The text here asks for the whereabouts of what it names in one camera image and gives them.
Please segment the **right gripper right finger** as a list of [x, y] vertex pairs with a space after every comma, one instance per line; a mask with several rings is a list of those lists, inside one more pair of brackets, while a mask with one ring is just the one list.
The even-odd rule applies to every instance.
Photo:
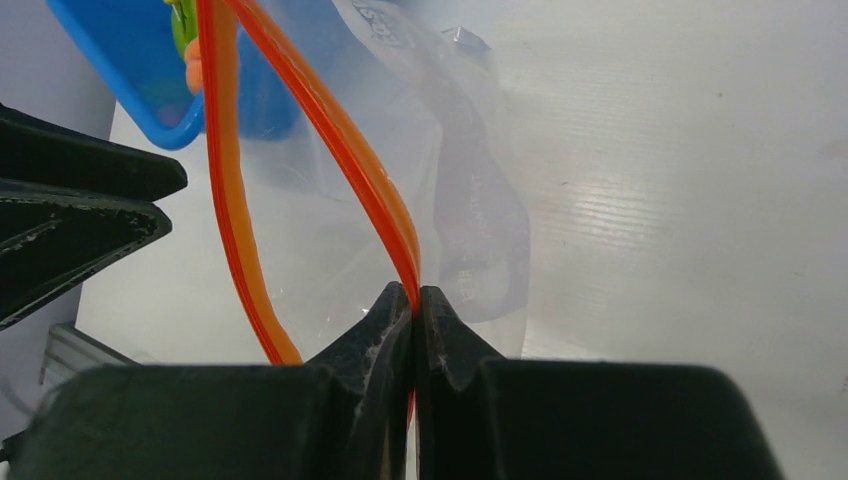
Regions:
[[747, 399], [699, 365], [507, 358], [425, 287], [423, 479], [779, 479]]

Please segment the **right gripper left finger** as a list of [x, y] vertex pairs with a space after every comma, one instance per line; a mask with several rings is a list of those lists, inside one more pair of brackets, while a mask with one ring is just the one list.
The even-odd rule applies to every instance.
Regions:
[[389, 283], [301, 365], [104, 365], [1, 444], [10, 479], [401, 479], [411, 313]]

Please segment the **clear zip top bag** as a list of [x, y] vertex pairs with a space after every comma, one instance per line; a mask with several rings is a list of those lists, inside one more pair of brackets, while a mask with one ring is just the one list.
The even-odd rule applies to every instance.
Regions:
[[395, 282], [519, 355], [530, 228], [489, 46], [401, 1], [200, 1], [196, 23], [217, 227], [266, 360], [309, 359]]

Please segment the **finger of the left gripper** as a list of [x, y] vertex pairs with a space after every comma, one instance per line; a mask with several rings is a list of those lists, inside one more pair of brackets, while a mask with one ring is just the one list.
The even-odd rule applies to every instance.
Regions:
[[1, 329], [172, 230], [149, 201], [1, 181]]
[[1, 178], [154, 202], [188, 185], [167, 156], [116, 144], [1, 107]]

